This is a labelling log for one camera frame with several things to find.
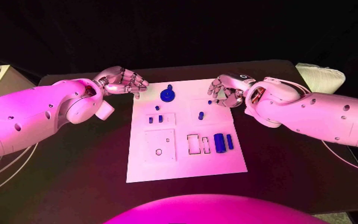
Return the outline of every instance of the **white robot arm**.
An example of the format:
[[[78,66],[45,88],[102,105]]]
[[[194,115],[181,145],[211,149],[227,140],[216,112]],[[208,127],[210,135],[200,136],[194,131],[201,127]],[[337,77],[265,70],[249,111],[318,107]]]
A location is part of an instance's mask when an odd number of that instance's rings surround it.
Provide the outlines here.
[[[106,120],[115,108],[103,100],[110,94],[146,91],[149,82],[120,66],[94,78],[63,80],[0,97],[0,156],[54,135],[61,126],[78,124],[93,115]]]
[[[296,86],[304,94],[285,83]],[[275,78],[256,82],[244,74],[223,74],[214,80],[208,94],[214,93],[217,98],[221,89],[227,99],[216,100],[216,103],[236,107],[246,101],[246,114],[266,126],[283,124],[317,139],[358,146],[358,99],[311,93],[302,85]]]

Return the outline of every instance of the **dark table surface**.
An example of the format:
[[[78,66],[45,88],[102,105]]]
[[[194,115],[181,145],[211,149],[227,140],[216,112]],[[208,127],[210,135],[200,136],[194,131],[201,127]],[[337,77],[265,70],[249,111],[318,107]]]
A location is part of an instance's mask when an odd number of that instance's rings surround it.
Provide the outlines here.
[[[279,60],[136,72],[152,83],[243,72],[257,80],[270,76],[307,85],[294,64]],[[94,76],[47,76],[41,85]],[[247,173],[128,184],[133,95],[112,95],[106,100],[116,108],[107,121],[94,116],[81,124],[67,124],[39,143],[28,165],[0,188],[0,222],[102,223],[143,203],[198,193],[250,196],[311,214],[358,210],[358,170],[335,158],[320,140],[285,126],[263,126],[244,114],[244,106],[231,111]],[[333,147],[353,161],[347,146]]]

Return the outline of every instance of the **robotic hand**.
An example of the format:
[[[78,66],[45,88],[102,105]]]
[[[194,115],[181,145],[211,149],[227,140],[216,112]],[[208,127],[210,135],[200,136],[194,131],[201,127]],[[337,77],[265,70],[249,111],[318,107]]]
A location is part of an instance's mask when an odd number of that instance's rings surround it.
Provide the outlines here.
[[[133,71],[116,66],[93,80],[63,80],[2,96],[0,156],[42,141],[68,122],[78,124],[94,114],[106,120],[115,108],[103,97],[133,93],[139,99],[148,85]]]
[[[358,99],[311,93],[302,85],[269,77],[256,82],[244,74],[220,75],[211,83],[208,94],[214,93],[217,98],[221,89],[227,99],[216,100],[216,103],[237,107],[246,98],[244,112],[266,126],[279,127],[283,124],[292,131],[317,139],[358,146]]]

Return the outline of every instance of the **black background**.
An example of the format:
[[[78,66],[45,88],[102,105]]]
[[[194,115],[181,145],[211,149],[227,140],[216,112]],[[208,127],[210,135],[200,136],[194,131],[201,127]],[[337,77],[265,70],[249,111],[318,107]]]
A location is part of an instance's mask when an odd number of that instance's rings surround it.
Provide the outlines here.
[[[2,0],[0,61],[48,74],[266,59],[340,69],[351,87],[357,0]]]

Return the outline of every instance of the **screw hole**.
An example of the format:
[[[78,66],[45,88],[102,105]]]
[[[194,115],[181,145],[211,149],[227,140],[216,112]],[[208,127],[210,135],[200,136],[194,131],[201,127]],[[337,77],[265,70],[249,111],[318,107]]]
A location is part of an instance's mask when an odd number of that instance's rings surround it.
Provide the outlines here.
[[[48,119],[51,119],[51,112],[50,111],[45,112],[45,116]]]
[[[15,124],[15,129],[18,132],[21,132],[21,124],[19,123]]]

